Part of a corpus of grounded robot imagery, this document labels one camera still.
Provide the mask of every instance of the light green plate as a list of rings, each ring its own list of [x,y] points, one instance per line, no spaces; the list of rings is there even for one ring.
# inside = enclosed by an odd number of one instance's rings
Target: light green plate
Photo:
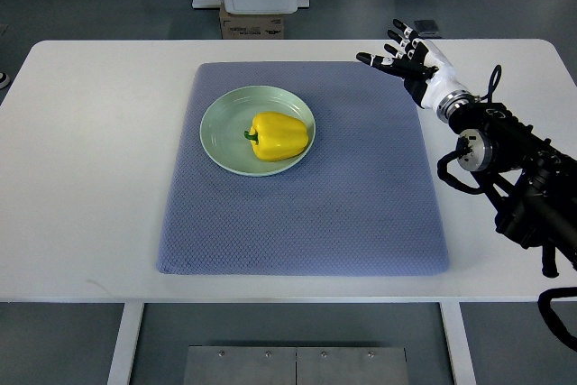
[[[259,160],[244,131],[260,112],[280,112],[296,117],[308,129],[308,146],[299,155],[281,161]],[[269,176],[301,161],[315,139],[315,117],[305,102],[287,90],[271,86],[248,86],[218,98],[200,122],[200,141],[208,156],[219,166],[244,176]]]

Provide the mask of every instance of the pepper stem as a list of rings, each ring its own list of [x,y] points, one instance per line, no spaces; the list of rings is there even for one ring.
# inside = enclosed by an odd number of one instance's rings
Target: pepper stem
[[[250,134],[248,131],[245,131],[244,137],[249,139],[249,140],[254,140],[257,143],[259,142],[259,134],[258,133]]]

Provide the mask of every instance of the shoe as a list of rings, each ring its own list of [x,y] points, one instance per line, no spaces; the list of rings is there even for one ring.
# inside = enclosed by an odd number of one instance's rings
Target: shoe
[[[8,86],[8,83],[10,83],[10,78],[4,72],[0,72],[0,89]]]

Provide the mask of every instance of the cardboard box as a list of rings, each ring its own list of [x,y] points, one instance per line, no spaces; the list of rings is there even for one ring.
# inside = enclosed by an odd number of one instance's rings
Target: cardboard box
[[[220,31],[223,40],[284,40],[284,15],[229,14],[220,5]]]

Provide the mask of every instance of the yellow bell pepper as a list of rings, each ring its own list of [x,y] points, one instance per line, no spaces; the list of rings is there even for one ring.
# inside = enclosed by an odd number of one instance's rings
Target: yellow bell pepper
[[[299,155],[308,145],[307,126],[301,120],[279,112],[258,113],[244,137],[254,154],[265,161],[279,161]]]

